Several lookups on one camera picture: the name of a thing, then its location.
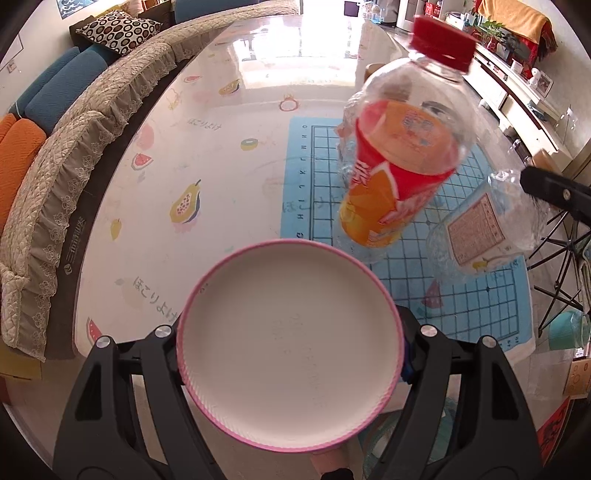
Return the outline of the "orange cushion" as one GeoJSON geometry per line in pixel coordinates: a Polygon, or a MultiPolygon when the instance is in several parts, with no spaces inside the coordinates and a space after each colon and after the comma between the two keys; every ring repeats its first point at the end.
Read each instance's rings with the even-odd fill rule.
{"type": "Polygon", "coordinates": [[[8,219],[20,185],[46,134],[28,119],[16,119],[12,113],[1,119],[0,143],[0,228],[8,219]]]}

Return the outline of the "black white patterned pillow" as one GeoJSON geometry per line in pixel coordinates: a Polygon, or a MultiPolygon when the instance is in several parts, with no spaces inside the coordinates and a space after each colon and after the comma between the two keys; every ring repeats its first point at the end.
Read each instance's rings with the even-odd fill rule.
{"type": "Polygon", "coordinates": [[[78,28],[76,33],[94,44],[125,56],[161,30],[161,22],[113,10],[78,28]]]}

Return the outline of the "beige lace sofa cover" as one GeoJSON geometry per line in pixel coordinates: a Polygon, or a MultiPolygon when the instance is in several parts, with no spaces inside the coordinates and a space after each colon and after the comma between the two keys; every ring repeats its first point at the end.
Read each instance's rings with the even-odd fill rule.
{"type": "Polygon", "coordinates": [[[236,21],[300,12],[297,1],[263,1],[172,26],[115,61],[74,99],[34,156],[1,234],[1,338],[8,347],[45,361],[70,217],[104,149],[158,82],[236,21]]]}

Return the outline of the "blue sofa cushion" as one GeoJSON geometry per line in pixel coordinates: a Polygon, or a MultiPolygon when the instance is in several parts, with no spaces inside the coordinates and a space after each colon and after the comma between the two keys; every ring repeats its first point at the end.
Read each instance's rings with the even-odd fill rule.
{"type": "Polygon", "coordinates": [[[107,66],[92,48],[70,48],[29,85],[9,112],[17,119],[31,120],[49,136],[69,107],[107,66]]]}

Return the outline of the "clear crushed plastic bottle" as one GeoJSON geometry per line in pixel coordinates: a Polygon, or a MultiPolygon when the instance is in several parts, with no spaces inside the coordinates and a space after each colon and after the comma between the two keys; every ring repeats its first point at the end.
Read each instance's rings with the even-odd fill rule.
{"type": "Polygon", "coordinates": [[[435,278],[466,283],[533,251],[550,210],[523,190],[518,170],[489,174],[430,231],[426,248],[435,278]]]}

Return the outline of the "cardboard box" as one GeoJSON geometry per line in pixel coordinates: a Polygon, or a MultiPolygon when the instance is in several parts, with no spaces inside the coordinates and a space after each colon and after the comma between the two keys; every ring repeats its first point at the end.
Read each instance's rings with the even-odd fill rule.
{"type": "Polygon", "coordinates": [[[591,360],[575,359],[571,362],[563,395],[567,397],[587,396],[590,392],[591,360]]]}

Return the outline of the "fruit print tablecloth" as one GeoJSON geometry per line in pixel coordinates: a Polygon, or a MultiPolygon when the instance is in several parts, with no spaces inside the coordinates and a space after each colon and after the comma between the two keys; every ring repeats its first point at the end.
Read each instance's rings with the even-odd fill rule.
{"type": "Polygon", "coordinates": [[[287,131],[335,119],[378,68],[406,56],[379,27],[303,17],[233,23],[165,89],[106,188],[85,252],[73,342],[128,341],[172,323],[197,280],[280,235],[287,131]]]}

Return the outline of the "black folding chair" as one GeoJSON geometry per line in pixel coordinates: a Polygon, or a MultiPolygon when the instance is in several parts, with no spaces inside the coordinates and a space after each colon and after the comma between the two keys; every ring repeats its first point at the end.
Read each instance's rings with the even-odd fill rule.
{"type": "Polygon", "coordinates": [[[549,305],[537,327],[537,337],[549,331],[553,311],[560,307],[581,313],[590,310],[590,282],[580,279],[580,266],[590,261],[590,228],[567,211],[559,210],[546,222],[541,243],[527,258],[527,270],[533,272],[546,267],[556,272],[549,287],[534,285],[535,292],[549,299],[549,305]]]}

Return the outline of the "orange label plastic bottle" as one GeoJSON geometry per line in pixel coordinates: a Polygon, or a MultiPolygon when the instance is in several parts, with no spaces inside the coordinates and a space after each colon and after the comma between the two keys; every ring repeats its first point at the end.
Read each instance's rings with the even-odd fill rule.
{"type": "Polygon", "coordinates": [[[382,260],[467,157],[475,127],[464,76],[475,51],[473,37],[418,16],[407,55],[349,98],[338,128],[346,193],[336,248],[366,264],[382,260]]]}

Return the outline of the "white tv cabinet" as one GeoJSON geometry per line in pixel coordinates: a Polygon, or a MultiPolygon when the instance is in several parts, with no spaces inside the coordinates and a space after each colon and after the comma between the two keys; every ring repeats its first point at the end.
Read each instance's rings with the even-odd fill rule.
{"type": "Polygon", "coordinates": [[[531,154],[545,150],[560,171],[573,157],[555,130],[559,114],[518,73],[486,47],[477,44],[464,76],[499,119],[499,128],[515,133],[531,154]]]}

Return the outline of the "pink rimmed paper cup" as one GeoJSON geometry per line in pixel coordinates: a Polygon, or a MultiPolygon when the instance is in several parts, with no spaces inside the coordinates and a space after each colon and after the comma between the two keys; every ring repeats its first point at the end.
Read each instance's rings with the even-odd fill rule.
{"type": "Polygon", "coordinates": [[[366,428],[404,365],[393,299],[328,245],[280,239],[232,253],[193,289],[176,357],[192,401],[254,447],[317,451],[366,428]]]}

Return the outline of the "teal trash bin far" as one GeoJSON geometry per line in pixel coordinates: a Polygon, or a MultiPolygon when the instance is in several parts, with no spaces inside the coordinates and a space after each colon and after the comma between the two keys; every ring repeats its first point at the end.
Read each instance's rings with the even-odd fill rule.
{"type": "Polygon", "coordinates": [[[549,325],[549,348],[584,348],[590,339],[590,319],[579,310],[559,313],[549,325]]]}

